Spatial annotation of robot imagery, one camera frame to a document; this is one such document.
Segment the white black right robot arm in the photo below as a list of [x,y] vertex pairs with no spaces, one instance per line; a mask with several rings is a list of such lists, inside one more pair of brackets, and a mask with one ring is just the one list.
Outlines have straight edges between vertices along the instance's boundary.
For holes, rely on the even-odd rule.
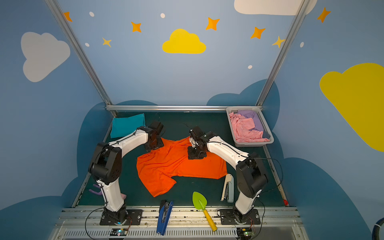
[[226,143],[213,132],[204,133],[199,128],[190,130],[190,160],[203,159],[207,152],[213,153],[236,170],[239,197],[234,206],[234,218],[244,224],[254,209],[254,202],[260,197],[269,182],[263,159],[257,153],[242,152]]

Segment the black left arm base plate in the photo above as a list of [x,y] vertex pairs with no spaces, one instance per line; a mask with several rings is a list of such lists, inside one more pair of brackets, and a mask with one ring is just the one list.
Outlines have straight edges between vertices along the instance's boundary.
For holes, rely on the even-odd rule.
[[101,226],[138,226],[141,223],[143,211],[138,209],[123,209],[118,212],[104,210],[100,220]]

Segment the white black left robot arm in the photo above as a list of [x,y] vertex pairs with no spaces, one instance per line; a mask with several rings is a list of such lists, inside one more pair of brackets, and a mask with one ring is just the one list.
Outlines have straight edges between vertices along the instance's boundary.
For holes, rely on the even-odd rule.
[[105,201],[100,225],[122,226],[131,222],[119,185],[123,157],[141,145],[147,152],[162,148],[164,143],[160,134],[163,127],[160,122],[154,122],[116,141],[101,142],[96,146],[88,172],[99,185]]

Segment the orange t shirt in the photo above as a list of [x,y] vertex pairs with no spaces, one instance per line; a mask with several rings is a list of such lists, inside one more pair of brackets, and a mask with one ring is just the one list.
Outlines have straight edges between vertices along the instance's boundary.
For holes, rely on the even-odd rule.
[[153,197],[167,193],[177,182],[172,177],[218,180],[225,177],[227,163],[207,153],[201,160],[188,159],[189,138],[178,141],[163,139],[164,146],[137,158],[137,171],[143,185]]

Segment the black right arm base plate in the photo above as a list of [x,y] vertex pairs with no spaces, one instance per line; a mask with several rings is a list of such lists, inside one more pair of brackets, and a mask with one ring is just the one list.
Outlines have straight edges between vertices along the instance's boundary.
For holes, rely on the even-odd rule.
[[237,209],[219,209],[218,215],[222,225],[260,225],[262,220],[262,215],[256,209],[247,214],[242,214]]

